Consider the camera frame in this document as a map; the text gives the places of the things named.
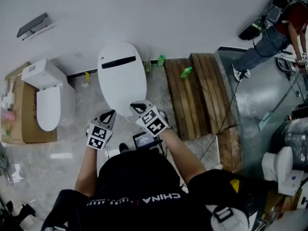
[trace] pink object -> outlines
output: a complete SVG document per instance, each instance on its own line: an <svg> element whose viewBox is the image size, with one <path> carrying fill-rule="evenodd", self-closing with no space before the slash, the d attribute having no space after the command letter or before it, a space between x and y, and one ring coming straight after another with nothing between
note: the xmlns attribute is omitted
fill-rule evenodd
<svg viewBox="0 0 308 231"><path fill-rule="evenodd" d="M10 121L14 121L16 119L15 112L13 111L1 111L1 115Z"/></svg>

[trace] pants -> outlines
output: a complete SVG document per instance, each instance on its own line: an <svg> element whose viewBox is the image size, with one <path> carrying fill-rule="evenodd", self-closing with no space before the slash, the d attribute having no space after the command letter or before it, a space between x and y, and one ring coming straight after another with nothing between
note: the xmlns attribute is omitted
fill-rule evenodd
<svg viewBox="0 0 308 231"><path fill-rule="evenodd" d="M256 44L257 51L255 48L248 49L244 55L233 62L233 67L239 72L252 69L289 45L289 38L280 33L275 26L271 26L263 32L262 39Z"/></svg>

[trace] black t-shirt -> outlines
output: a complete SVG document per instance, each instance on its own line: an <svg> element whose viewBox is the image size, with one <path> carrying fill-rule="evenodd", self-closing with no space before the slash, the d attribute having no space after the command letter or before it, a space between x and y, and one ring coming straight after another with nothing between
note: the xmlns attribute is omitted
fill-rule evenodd
<svg viewBox="0 0 308 231"><path fill-rule="evenodd" d="M43 227L68 221L70 230L83 231L111 227L211 230L212 213L205 204L242 208L223 172L211 170L194 177L186 194L162 155L148 150L120 154L101 168L93 197L62 190Z"/></svg>

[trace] red shirt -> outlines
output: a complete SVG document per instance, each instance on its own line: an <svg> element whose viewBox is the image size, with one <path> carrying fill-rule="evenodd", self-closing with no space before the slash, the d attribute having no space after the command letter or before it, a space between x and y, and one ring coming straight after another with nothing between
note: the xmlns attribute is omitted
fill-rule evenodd
<svg viewBox="0 0 308 231"><path fill-rule="evenodd" d="M299 35L301 31L306 31L308 9L301 2L297 2L286 9L282 14L281 20L291 22L297 31L297 35ZM277 29L280 33L289 35L288 25L289 23L278 24Z"/></svg>

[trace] smart toilet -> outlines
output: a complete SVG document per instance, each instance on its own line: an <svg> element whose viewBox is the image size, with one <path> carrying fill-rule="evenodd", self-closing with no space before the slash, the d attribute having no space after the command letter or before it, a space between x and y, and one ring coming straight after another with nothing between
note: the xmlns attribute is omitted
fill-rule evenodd
<svg viewBox="0 0 308 231"><path fill-rule="evenodd" d="M304 172L292 170L293 153L291 147L283 147L278 154L265 153L262 170L265 180L278 182L278 192L294 196L303 180Z"/></svg>
<svg viewBox="0 0 308 231"><path fill-rule="evenodd" d="M111 109L131 116L131 103L145 100L145 71L136 48L129 43L106 46L98 58L100 86Z"/></svg>
<svg viewBox="0 0 308 231"><path fill-rule="evenodd" d="M37 92L37 120L44 131L69 126L75 120L75 90L67 78L47 59L25 68L22 80L39 89Z"/></svg>

